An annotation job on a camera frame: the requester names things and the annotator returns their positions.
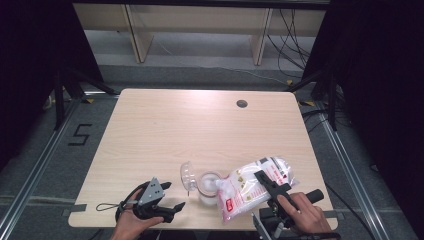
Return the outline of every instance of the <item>black cable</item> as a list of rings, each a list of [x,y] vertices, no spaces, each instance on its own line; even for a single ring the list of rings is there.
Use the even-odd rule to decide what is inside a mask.
[[[94,238],[96,238],[100,233],[102,233],[104,231],[103,228],[100,228],[99,230],[96,231],[96,233],[93,234],[93,236],[91,236],[88,240],[93,240]]]
[[[321,123],[323,123],[323,122],[325,122],[325,121],[327,121],[328,120],[328,118],[326,118],[326,119],[324,119],[324,120],[322,120],[322,121],[320,121],[319,123],[317,123],[313,128],[311,128],[310,130],[308,130],[308,134],[309,133],[311,133],[316,127],[318,127]]]
[[[302,59],[303,65],[306,66],[306,60],[305,60],[305,57],[304,57],[304,55],[301,51],[302,48],[300,47],[299,42],[297,41],[296,24],[294,24],[294,17],[295,17],[295,14],[296,14],[296,10],[292,9],[291,12],[292,12],[293,34],[294,34],[294,39],[292,38],[292,40],[296,44],[296,47],[297,47],[298,52],[299,52],[299,57],[300,57],[300,59]]]
[[[327,109],[312,110],[312,111],[309,111],[309,112],[302,113],[302,118],[307,117],[307,116],[312,116],[312,115],[315,115],[315,114],[318,114],[318,113],[327,113]]]
[[[103,206],[103,205],[106,205],[106,206],[109,206],[109,207],[99,209],[99,207],[100,207],[100,206]],[[116,207],[118,207],[118,206],[119,206],[119,204],[113,204],[113,203],[100,203],[99,205],[97,205],[97,206],[96,206],[96,211],[98,211],[98,212],[106,211],[106,210],[109,210],[109,209],[112,209],[112,208],[116,208]]]
[[[296,26],[294,24],[295,10],[292,10],[291,13],[292,13],[292,22],[291,22],[290,27],[289,27],[289,25],[287,24],[287,21],[286,21],[284,15],[283,15],[282,10],[280,9],[281,18],[283,19],[284,25],[286,26],[286,29],[287,29],[287,33],[288,33],[287,36],[290,36],[290,38],[292,39],[293,43],[295,44],[295,46],[296,46],[296,48],[298,50],[296,51],[295,49],[291,48],[288,45],[287,45],[287,47],[289,49],[291,49],[292,51],[298,53],[300,59],[302,60],[303,65],[306,65],[306,60],[304,58],[304,55],[307,55],[307,57],[309,57],[310,53],[307,52],[306,50],[304,50],[303,48],[301,48],[300,45],[299,45],[299,42],[297,41]]]
[[[274,46],[274,48],[277,50],[277,52],[278,52],[278,54],[279,54],[279,56],[280,55],[283,55],[284,56],[284,58],[285,59],[287,59],[289,62],[291,62],[291,63],[293,63],[294,65],[296,65],[298,68],[300,68],[301,70],[305,70],[305,68],[302,66],[302,65],[300,65],[300,64],[298,64],[297,62],[295,62],[291,57],[289,57],[287,54],[285,54],[284,52],[282,52],[278,47],[277,47],[277,45],[274,43],[274,41],[272,41],[272,39],[271,39],[271,37],[269,36],[269,35],[267,35],[268,36],[268,39],[271,41],[271,43],[272,43],[272,45]]]
[[[362,224],[362,226],[365,228],[365,230],[370,235],[371,239],[375,240],[374,235],[372,234],[369,227],[366,225],[366,223],[362,220],[362,218],[349,206],[349,204],[330,186],[328,183],[324,182],[325,186],[330,189],[334,195],[336,195],[337,198],[340,199],[340,201],[352,212],[352,214],[359,220],[359,222]]]

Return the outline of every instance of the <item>hand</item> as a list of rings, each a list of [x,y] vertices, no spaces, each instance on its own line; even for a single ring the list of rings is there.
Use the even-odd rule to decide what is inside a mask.
[[[287,214],[295,222],[292,228],[295,232],[300,233],[329,233],[332,232],[330,224],[324,216],[324,212],[320,207],[313,206],[304,193],[290,194],[293,202],[296,203],[299,211],[289,203],[282,195],[278,195],[277,199]]]
[[[135,192],[130,200],[134,200],[137,194],[141,191]],[[136,217],[132,211],[132,204],[126,206],[126,210],[121,213],[121,216],[116,223],[113,231],[112,240],[134,240],[147,228],[163,222],[163,217],[153,217],[146,220],[141,220]]]

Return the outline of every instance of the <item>cable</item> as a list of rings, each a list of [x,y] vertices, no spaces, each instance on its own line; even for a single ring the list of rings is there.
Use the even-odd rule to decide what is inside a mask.
[[[100,228],[99,230],[97,230],[93,236],[91,236],[88,240],[93,240],[94,238],[96,238],[98,235],[100,235],[101,233],[103,233],[104,229]]]
[[[103,205],[106,205],[106,206],[109,206],[109,207],[106,207],[106,208],[99,208],[100,206],[103,206]],[[100,203],[99,205],[97,205],[96,206],[96,211],[98,211],[98,212],[102,212],[102,211],[106,211],[106,210],[109,210],[109,209],[112,209],[112,208],[116,208],[116,207],[118,207],[119,206],[119,204],[113,204],[113,203]]]
[[[359,222],[362,224],[362,226],[365,228],[365,230],[370,235],[371,239],[375,240],[374,235],[372,234],[369,227],[366,225],[366,223],[362,220],[362,218],[349,206],[349,204],[326,182],[324,182],[325,186],[330,189],[334,195],[336,195],[337,198],[340,199],[340,201],[352,212],[352,214],[359,220]]]
[[[313,126],[310,130],[308,130],[308,134],[309,133],[311,133],[316,127],[318,127],[321,123],[323,123],[323,122],[325,122],[325,121],[327,121],[328,120],[328,118],[326,118],[326,119],[324,119],[324,120],[322,120],[322,121],[320,121],[319,123],[317,123],[315,126]]]
[[[257,78],[262,78],[262,79],[267,79],[267,80],[277,81],[277,82],[279,82],[279,83],[282,83],[282,84],[284,84],[284,85],[288,86],[288,84],[287,84],[287,83],[285,83],[285,82],[283,82],[283,81],[281,81],[281,80],[279,80],[279,79],[271,78],[271,77],[264,77],[264,76],[260,76],[260,75],[257,75],[257,74],[254,74],[254,73],[252,73],[252,72],[245,71],[245,70],[239,70],[239,69],[233,69],[233,68],[225,68],[225,67],[204,67],[204,66],[200,66],[200,65],[196,65],[196,64],[186,64],[186,63],[183,63],[183,62],[179,61],[178,59],[176,59],[176,56],[175,56],[175,55],[174,55],[171,51],[169,51],[169,50],[168,50],[165,46],[163,46],[163,45],[162,45],[162,43],[160,43],[159,41],[156,41],[156,43],[158,43],[158,44],[159,44],[159,46],[161,46],[161,48],[162,48],[162,49],[163,49],[166,53],[168,53],[170,56],[172,56],[172,57],[174,58],[174,60],[175,60],[177,63],[179,63],[179,64],[181,64],[181,65],[183,65],[183,66],[188,66],[188,67],[198,67],[198,68],[204,68],[204,69],[224,69],[224,70],[228,70],[228,71],[234,71],[234,72],[247,73],[247,74],[250,74],[250,75],[252,75],[252,76],[254,76],[254,77],[257,77]]]
[[[271,37],[269,35],[267,35],[268,39],[271,41],[272,45],[274,46],[274,48],[277,50],[279,56],[283,55],[285,59],[287,59],[289,62],[293,63],[294,65],[296,65],[298,68],[300,68],[301,70],[305,70],[305,67],[303,67],[302,65],[298,64],[297,62],[295,62],[291,57],[289,57],[287,54],[285,54],[282,50],[280,50],[277,45],[274,43],[274,41],[272,41]]]
[[[300,45],[299,45],[299,42],[297,40],[297,34],[296,34],[296,25],[294,23],[294,18],[295,18],[296,10],[291,10],[291,13],[292,13],[292,18],[291,18],[292,22],[291,22],[290,27],[289,27],[289,25],[287,24],[286,19],[284,18],[282,9],[280,9],[281,18],[283,19],[284,25],[286,26],[287,33],[288,33],[288,35],[286,37],[286,40],[284,42],[286,42],[287,41],[287,38],[290,36],[290,38],[292,39],[293,43],[295,44],[295,46],[297,48],[297,51],[295,49],[291,48],[288,45],[287,45],[287,47],[289,49],[291,49],[292,51],[294,51],[294,52],[296,52],[296,53],[299,54],[299,57],[302,60],[303,65],[305,66],[307,61],[305,60],[304,55],[306,55],[307,57],[309,57],[310,53],[307,52],[306,50],[304,50],[303,48],[301,48]]]

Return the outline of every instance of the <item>table surface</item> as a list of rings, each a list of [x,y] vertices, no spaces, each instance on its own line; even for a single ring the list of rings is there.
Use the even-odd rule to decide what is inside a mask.
[[[237,106],[244,100],[247,107]],[[159,229],[254,230],[250,212],[223,224],[216,206],[190,196],[180,166],[196,172],[231,171],[265,156],[284,158],[300,182],[291,192],[321,189],[316,205],[333,210],[296,99],[292,93],[216,90],[125,89],[122,91],[76,200],[73,227],[114,227],[116,209],[96,211],[100,203],[119,203],[139,184],[157,177],[172,185],[160,206],[186,202],[172,223]],[[263,203],[252,211],[258,213]],[[329,219],[333,229],[336,219]]]

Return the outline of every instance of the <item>finger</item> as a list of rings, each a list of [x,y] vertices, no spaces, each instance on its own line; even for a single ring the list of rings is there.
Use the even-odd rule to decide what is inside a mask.
[[[308,214],[316,218],[320,217],[320,212],[317,211],[316,207],[312,205],[311,201],[309,201],[308,197],[304,193],[298,193],[292,196],[292,199],[303,214]]]
[[[277,200],[280,203],[281,207],[284,208],[284,211],[286,211],[286,213],[288,215],[290,215],[291,217],[295,216],[296,214],[298,214],[297,210],[295,207],[293,207],[293,205],[290,204],[290,202],[287,200],[287,198],[285,198],[282,195],[278,195],[277,196]]]

